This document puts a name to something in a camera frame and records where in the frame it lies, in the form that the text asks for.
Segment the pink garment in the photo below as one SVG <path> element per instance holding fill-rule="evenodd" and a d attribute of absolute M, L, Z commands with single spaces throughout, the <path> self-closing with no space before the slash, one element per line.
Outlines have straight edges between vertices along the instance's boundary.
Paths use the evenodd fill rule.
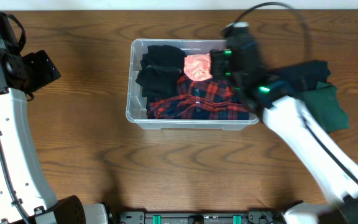
<path fill-rule="evenodd" d="M 211 79 L 211 57 L 210 54 L 194 54 L 185 57 L 183 69 L 185 75 L 196 82 Z"/>

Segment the red blue plaid shirt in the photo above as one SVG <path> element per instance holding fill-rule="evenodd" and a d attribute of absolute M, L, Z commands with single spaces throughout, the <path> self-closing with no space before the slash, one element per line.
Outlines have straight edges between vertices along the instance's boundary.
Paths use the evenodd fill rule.
<path fill-rule="evenodd" d="M 250 113 L 234 94 L 227 80 L 209 79 L 201 82 L 186 75 L 177 81 L 170 98 L 147 99 L 149 119 L 248 120 Z"/>

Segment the black garment with tape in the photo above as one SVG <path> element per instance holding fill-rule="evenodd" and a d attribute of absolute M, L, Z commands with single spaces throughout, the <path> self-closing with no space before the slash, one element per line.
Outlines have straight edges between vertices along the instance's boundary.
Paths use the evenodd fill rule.
<path fill-rule="evenodd" d="M 170 45 L 150 45 L 140 61 L 136 83 L 143 97 L 169 98 L 175 94 L 177 81 L 185 65 L 186 54 Z"/>

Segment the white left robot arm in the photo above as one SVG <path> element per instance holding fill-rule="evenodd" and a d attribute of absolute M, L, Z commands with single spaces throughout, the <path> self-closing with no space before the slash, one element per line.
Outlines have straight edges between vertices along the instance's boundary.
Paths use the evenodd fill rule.
<path fill-rule="evenodd" d="M 17 18 L 0 12 L 0 223 L 107 223 L 101 203 L 57 199 L 41 169 L 27 116 L 35 91 L 60 78 L 45 51 L 21 55 L 25 34 Z"/>

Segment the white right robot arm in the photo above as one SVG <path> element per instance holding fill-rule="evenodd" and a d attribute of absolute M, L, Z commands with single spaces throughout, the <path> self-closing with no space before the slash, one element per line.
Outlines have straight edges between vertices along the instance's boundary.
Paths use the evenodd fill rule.
<path fill-rule="evenodd" d="M 288 82 L 268 73 L 247 27 L 223 30 L 226 47 L 211 51 L 211 74 L 227 78 L 245 108 L 277 134 L 319 185 L 327 205 L 305 202 L 282 213 L 285 223 L 358 223 L 358 165 L 317 123 Z"/>

